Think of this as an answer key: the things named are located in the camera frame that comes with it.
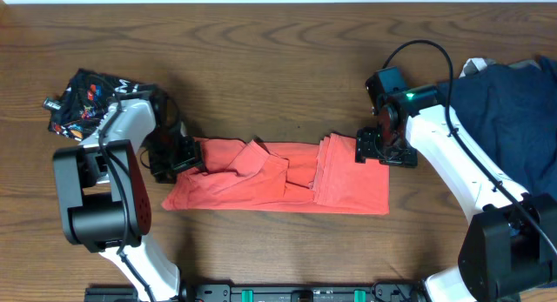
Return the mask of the orange printed t-shirt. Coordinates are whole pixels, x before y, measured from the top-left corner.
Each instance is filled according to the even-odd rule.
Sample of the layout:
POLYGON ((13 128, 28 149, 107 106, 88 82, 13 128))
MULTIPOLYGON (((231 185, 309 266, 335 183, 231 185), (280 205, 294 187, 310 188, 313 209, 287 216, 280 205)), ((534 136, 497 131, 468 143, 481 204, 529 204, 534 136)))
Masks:
POLYGON ((239 210, 386 215, 389 169, 355 160, 354 138, 318 144, 202 138, 205 164, 178 175, 167 211, 239 210))

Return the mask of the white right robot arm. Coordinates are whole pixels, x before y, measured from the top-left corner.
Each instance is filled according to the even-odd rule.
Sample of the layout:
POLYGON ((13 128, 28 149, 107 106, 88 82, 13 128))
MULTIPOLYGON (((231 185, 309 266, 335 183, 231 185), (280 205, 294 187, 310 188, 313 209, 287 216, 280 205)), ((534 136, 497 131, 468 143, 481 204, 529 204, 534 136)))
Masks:
POLYGON ((358 132, 356 160, 414 167, 422 155, 465 214, 455 267, 426 278, 413 300, 500 301, 556 280, 556 202, 507 176, 460 125, 434 86, 367 85, 378 124, 358 132))

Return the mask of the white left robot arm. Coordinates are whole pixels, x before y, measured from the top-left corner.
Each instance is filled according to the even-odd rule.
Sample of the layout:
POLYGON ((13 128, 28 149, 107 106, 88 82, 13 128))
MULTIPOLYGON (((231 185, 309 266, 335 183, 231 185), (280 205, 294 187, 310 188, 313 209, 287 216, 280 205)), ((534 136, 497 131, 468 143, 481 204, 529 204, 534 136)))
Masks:
POLYGON ((118 93, 98 128, 53 155, 62 230, 114 264, 132 289, 88 294, 98 301, 184 301, 181 271, 151 234, 151 203, 136 157, 144 149, 155 180, 173 184, 203 164, 175 101, 162 91, 118 93))

